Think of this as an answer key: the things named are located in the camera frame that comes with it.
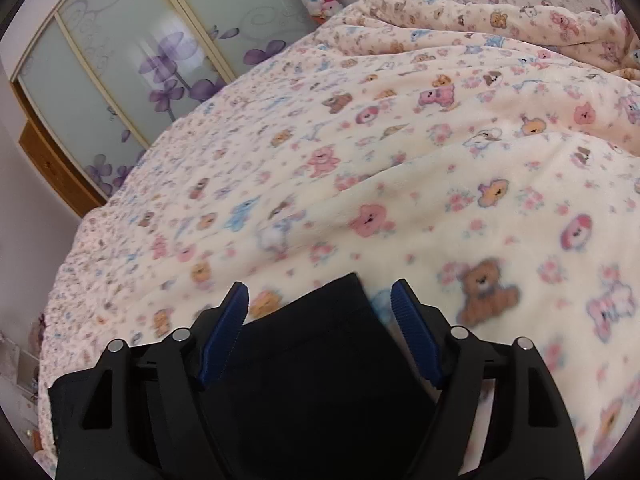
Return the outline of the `wooden door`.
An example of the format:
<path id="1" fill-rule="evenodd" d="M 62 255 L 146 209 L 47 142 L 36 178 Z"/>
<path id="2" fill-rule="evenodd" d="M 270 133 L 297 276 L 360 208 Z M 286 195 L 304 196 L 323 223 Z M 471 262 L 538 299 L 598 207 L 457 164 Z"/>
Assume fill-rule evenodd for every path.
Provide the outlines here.
<path id="1" fill-rule="evenodd" d="M 70 162 L 47 133 L 26 122 L 18 144 L 55 194 L 80 218 L 106 200 Z"/>

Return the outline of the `teddy bear print blanket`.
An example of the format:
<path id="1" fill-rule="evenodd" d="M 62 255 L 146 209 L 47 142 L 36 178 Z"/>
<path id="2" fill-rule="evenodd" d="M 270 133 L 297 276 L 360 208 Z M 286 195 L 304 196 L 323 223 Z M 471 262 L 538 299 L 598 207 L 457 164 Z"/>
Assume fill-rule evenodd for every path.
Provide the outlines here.
<path id="1" fill-rule="evenodd" d="M 639 406 L 639 40 L 622 12 L 359 0 L 174 122 L 82 219 L 40 390 L 250 289 L 250 322 L 349 272 L 525 335 L 586 471 Z"/>

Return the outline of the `black pants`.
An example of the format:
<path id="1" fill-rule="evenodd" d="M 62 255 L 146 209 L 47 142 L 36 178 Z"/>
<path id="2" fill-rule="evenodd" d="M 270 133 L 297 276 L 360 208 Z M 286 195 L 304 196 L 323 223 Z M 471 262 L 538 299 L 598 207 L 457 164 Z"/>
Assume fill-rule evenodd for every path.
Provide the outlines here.
<path id="1" fill-rule="evenodd" d="M 422 479 L 434 407 L 356 274 L 245 324 L 205 401 L 225 479 Z"/>

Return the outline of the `frosted glass sliding wardrobe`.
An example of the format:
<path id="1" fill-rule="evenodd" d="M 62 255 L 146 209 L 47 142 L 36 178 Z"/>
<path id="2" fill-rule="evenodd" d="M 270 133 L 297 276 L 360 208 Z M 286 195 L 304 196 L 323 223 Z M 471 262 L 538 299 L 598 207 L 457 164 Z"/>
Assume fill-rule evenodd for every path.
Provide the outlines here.
<path id="1" fill-rule="evenodd" d="M 24 0 L 1 63 L 107 198 L 173 122 L 313 28 L 302 0 Z"/>

